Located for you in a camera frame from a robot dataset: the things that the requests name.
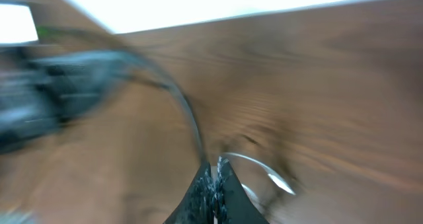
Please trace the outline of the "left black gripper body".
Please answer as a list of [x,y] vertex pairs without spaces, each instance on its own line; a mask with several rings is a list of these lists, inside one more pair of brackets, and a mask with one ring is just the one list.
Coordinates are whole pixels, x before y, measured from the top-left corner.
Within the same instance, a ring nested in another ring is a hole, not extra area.
[[60,130],[97,107],[118,86],[134,58],[127,52],[90,50],[34,58],[11,48],[17,71],[1,76],[1,152]]

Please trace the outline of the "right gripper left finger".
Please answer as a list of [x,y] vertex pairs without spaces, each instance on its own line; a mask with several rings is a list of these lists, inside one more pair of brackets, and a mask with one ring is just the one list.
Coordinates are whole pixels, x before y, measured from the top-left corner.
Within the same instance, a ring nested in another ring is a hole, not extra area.
[[211,166],[202,162],[182,201],[164,224],[214,224]]

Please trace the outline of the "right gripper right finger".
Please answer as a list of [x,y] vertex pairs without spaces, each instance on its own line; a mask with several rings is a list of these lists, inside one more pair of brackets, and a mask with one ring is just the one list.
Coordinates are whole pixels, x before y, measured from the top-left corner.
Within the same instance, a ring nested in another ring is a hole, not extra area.
[[223,157],[217,162],[214,202],[218,224],[268,224],[250,201],[229,160]]

